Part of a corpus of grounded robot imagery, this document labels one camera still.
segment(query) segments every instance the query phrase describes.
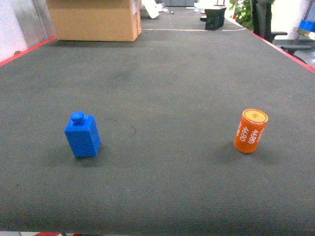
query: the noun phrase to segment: office chair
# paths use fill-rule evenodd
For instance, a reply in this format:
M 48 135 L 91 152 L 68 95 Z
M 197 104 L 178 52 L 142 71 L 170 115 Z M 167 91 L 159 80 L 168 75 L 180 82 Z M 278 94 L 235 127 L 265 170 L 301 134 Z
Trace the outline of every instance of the office chair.
M 277 35 L 287 35 L 287 32 L 271 32 L 271 3 L 268 0 L 251 0 L 253 32 L 268 42 L 272 43 Z M 300 57 L 294 55 L 298 50 L 308 50 L 311 46 L 287 45 L 281 49 L 304 62 Z

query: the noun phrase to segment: white wall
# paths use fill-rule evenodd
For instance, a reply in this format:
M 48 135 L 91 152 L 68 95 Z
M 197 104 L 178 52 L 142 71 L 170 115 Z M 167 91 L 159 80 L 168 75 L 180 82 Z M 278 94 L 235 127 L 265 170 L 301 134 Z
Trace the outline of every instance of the white wall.
M 26 50 L 27 44 L 10 0 L 1 0 L 0 12 L 0 61 L 3 61 L 16 51 Z
M 276 39 L 296 39 L 295 28 L 298 28 L 307 11 L 310 0 L 275 0 L 272 6 L 272 31 L 285 31 L 288 36 L 277 36 Z

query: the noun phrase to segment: shelf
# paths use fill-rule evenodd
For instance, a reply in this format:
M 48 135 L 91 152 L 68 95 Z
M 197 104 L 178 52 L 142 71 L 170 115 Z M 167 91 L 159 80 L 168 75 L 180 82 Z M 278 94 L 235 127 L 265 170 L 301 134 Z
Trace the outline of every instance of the shelf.
M 303 29 L 297 29 L 297 33 L 299 35 L 305 36 L 307 38 L 310 38 L 312 40 L 315 40 L 315 32 L 309 32 Z

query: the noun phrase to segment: red table edge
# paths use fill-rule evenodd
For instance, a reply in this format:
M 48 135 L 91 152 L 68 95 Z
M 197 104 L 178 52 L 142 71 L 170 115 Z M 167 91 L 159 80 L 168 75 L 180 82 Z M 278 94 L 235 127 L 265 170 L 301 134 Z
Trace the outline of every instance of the red table edge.
M 262 41 L 264 41 L 265 43 L 269 44 L 271 47 L 273 47 L 274 49 L 276 49 L 277 51 L 281 52 L 282 54 L 286 55 L 288 58 L 294 60 L 296 63 L 300 64 L 301 66 L 309 69 L 311 72 L 315 73 L 315 68 L 312 67 L 311 65 L 307 65 L 303 62 L 301 62 L 299 59 L 295 58 L 294 56 L 290 55 L 289 53 L 287 53 L 286 51 L 282 50 L 281 48 L 278 48 L 277 46 L 273 45 L 272 43 L 268 42 L 267 40 L 263 39 L 262 37 L 259 37 L 258 35 L 256 35 L 258 38 L 260 38 Z
M 45 40 L 45 41 L 43 41 L 43 42 L 41 42 L 41 43 L 39 43 L 39 44 L 36 44 L 35 46 L 33 46 L 33 47 L 31 47 L 31 48 L 26 49 L 25 51 L 23 51 L 23 52 L 21 52 L 21 53 L 15 55 L 15 56 L 12 56 L 12 57 L 10 57 L 10 58 L 8 58 L 8 59 L 6 59 L 6 60 L 0 61 L 0 66 L 3 66 L 3 65 L 5 65 L 5 64 L 7 64 L 7 63 L 13 61 L 13 60 L 15 60 L 16 58 L 19 58 L 19 57 L 23 56 L 24 54 L 29 53 L 29 52 L 31 52 L 31 51 L 33 51 L 33 50 L 35 50 L 35 49 L 37 49 L 37 48 L 43 46 L 44 44 L 49 43 L 50 41 L 52 41 L 52 40 L 54 40 L 54 39 L 56 39 L 56 38 L 57 38 L 56 36 L 51 37 L 51 38 L 49 38 L 49 39 L 47 39 L 47 40 Z

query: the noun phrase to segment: orange can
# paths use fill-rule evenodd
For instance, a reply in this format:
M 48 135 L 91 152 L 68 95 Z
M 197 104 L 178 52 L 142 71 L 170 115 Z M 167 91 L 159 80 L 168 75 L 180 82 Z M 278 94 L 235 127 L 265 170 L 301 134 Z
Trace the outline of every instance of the orange can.
M 267 122 L 268 116 L 264 112 L 244 110 L 234 139 L 235 148 L 243 153 L 254 152 Z

